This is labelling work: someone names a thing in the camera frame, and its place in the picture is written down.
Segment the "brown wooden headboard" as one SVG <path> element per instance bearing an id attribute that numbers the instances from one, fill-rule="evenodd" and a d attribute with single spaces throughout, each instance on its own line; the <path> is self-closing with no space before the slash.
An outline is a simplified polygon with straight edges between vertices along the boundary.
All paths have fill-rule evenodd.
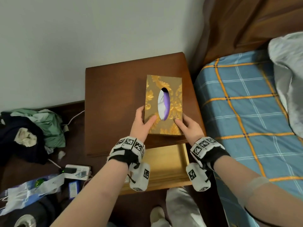
<path id="1" fill-rule="evenodd" d="M 204 27 L 192 72 L 217 58 L 262 47 L 303 31 L 303 0 L 205 0 Z"/>

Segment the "person's white slipper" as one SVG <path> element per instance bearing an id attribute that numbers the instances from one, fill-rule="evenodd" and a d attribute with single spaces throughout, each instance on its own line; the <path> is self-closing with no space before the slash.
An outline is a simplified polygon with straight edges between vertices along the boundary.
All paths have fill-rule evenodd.
<path id="1" fill-rule="evenodd" d="M 151 227 L 172 227 L 165 218 L 164 210 L 161 206 L 156 206 L 150 213 Z"/>

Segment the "black marker-tiled wrist band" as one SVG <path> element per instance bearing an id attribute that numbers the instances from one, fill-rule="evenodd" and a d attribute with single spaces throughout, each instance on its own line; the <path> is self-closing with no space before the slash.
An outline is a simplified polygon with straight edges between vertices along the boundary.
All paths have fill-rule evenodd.
<path id="1" fill-rule="evenodd" d="M 137 169 L 140 166 L 144 154 L 144 143 L 137 138 L 127 136 L 121 138 L 112 148 L 107 157 L 107 162 L 114 159 L 126 163 L 129 170 Z"/>
<path id="2" fill-rule="evenodd" d="M 202 137 L 190 149 L 200 168 L 214 171 L 214 163 L 222 156 L 230 156 L 224 146 L 211 137 Z"/>

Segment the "black marker-tiled right wrist band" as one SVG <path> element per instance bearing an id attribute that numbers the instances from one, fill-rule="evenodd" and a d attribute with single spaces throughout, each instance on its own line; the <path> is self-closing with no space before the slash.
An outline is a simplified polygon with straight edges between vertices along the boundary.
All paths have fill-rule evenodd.
<path id="1" fill-rule="evenodd" d="M 214 171 L 214 163 L 222 156 L 230 156 L 224 146 L 211 137 L 202 137 L 190 149 L 200 168 Z"/>

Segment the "grey pillow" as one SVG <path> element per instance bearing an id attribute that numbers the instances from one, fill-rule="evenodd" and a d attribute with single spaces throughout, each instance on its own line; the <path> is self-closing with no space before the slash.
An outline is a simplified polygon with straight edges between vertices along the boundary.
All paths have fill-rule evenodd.
<path id="1" fill-rule="evenodd" d="M 303 138 L 303 31 L 272 39 L 268 54 L 274 65 L 276 91 L 290 127 Z"/>

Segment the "gold patterned tissue box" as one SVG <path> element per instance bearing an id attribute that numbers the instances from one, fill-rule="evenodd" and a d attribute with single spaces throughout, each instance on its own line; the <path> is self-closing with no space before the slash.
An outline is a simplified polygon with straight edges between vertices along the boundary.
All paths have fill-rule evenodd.
<path id="1" fill-rule="evenodd" d="M 157 111 L 158 95 L 163 87 L 168 89 L 170 95 L 170 112 L 165 121 L 160 119 Z M 168 136 L 180 136 L 183 134 L 174 122 L 175 119 L 182 120 L 183 117 L 181 77 L 147 75 L 145 103 L 145 122 L 147 122 L 151 116 L 157 116 L 155 123 L 149 130 L 149 134 Z"/>

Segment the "person's white trouser leg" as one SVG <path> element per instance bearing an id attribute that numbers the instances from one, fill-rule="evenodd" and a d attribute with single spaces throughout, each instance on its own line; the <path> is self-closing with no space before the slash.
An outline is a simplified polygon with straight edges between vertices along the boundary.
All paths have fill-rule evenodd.
<path id="1" fill-rule="evenodd" d="M 167 191 L 166 209 L 172 227 L 206 227 L 197 204 L 183 187 Z"/>

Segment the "person's left hand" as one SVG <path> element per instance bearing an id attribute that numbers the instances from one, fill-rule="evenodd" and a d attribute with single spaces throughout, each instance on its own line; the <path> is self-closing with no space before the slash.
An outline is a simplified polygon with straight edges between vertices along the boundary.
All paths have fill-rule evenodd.
<path id="1" fill-rule="evenodd" d="M 145 106 L 141 106 L 136 110 L 134 122 L 131 127 L 130 137 L 136 138 L 142 143 L 145 142 L 149 130 L 145 129 L 145 123 L 142 120 L 142 113 L 145 109 Z"/>

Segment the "purple and white tissue pack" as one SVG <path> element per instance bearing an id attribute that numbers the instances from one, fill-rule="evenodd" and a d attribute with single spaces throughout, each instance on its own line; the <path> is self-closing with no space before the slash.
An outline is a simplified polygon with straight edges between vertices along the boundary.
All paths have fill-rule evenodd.
<path id="1" fill-rule="evenodd" d="M 161 88 L 158 100 L 157 100 L 157 111 L 161 120 L 165 121 L 170 112 L 170 95 L 166 87 Z"/>

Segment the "small blue box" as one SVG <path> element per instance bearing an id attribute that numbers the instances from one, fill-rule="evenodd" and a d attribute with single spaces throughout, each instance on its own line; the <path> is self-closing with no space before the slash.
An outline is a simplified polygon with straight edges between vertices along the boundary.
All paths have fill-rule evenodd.
<path id="1" fill-rule="evenodd" d="M 74 199 L 80 192 L 80 182 L 75 180 L 68 183 L 69 199 Z"/>

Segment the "person's right forearm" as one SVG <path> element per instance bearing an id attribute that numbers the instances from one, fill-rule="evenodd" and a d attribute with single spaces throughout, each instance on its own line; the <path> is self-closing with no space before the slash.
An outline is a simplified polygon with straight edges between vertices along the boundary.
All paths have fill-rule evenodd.
<path id="1" fill-rule="evenodd" d="M 235 196 L 252 179 L 260 177 L 230 156 L 220 157 L 214 170 Z M 272 183 L 256 189 L 245 208 L 255 218 L 272 225 L 303 227 L 303 201 Z"/>

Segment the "dark crumpled garment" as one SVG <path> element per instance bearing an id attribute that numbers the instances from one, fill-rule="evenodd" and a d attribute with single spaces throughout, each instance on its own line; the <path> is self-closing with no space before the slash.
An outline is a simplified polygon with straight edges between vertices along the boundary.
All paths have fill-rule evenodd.
<path id="1" fill-rule="evenodd" d="M 45 149 L 44 134 L 41 128 L 29 118 L 22 116 L 10 116 L 8 112 L 2 112 L 1 118 L 5 127 L 0 129 L 0 166 L 4 166 L 13 155 L 29 162 L 44 165 L 48 160 Z M 13 141 L 20 128 L 26 128 L 37 137 L 37 143 L 33 147 L 25 147 Z"/>

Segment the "light wooden drawer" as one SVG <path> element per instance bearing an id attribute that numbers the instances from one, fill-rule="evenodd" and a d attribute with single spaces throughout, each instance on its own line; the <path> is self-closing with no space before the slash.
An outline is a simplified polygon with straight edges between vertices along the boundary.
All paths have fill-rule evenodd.
<path id="1" fill-rule="evenodd" d="M 189 159 L 185 144 L 146 149 L 142 161 L 151 168 L 146 191 L 192 185 L 186 172 Z"/>

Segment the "translucent tape strip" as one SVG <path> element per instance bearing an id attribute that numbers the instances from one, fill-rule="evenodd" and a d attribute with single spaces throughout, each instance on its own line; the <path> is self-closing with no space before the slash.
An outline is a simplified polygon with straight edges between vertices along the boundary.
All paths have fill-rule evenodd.
<path id="1" fill-rule="evenodd" d="M 247 185 L 244 186 L 239 195 L 237 195 L 240 206 L 244 209 L 249 198 L 253 195 L 254 191 L 264 184 L 270 183 L 269 179 L 260 176 L 252 179 Z"/>

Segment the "white power strip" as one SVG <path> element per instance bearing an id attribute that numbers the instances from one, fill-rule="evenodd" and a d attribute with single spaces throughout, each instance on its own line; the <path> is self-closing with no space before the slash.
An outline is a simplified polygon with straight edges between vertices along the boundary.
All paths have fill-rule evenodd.
<path id="1" fill-rule="evenodd" d="M 65 174 L 65 173 L 63 173 L 66 179 L 86 181 L 86 180 L 89 179 L 89 176 L 91 175 L 91 167 L 90 166 L 67 164 L 65 167 L 77 168 L 77 172 L 74 173 L 74 174 Z"/>

